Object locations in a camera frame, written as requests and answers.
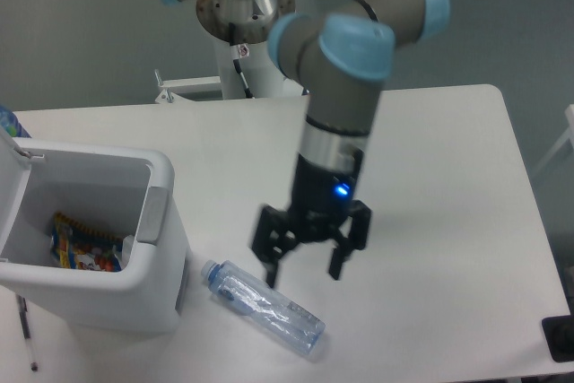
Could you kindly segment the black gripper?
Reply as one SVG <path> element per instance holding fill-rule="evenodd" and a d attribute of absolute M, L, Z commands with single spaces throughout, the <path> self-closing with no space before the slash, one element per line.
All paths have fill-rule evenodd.
<path fill-rule="evenodd" d="M 335 242 L 328 273 L 339 280 L 354 250 L 367 247 L 372 211 L 353 198 L 361 172 L 363 150 L 351 154 L 351 170 L 320 167 L 298 156 L 288 211 L 271 205 L 261 208 L 251 250 L 265 269 L 265 283 L 273 289 L 280 261 L 300 243 Z M 347 234 L 341 231 L 351 221 Z"/>

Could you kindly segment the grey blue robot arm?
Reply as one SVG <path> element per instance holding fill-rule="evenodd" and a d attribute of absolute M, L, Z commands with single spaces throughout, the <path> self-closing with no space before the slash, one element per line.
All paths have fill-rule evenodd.
<path fill-rule="evenodd" d="M 234 45 L 265 40 L 274 66 L 310 94 L 290 205 L 264 206 L 252 240 L 266 282 L 274 285 L 287 253 L 327 240 L 335 243 L 328 272 L 338 279 L 367 245 L 371 211 L 354 193 L 394 52 L 443 31 L 450 2 L 352 0 L 322 19 L 279 0 L 211 2 L 217 33 Z"/>

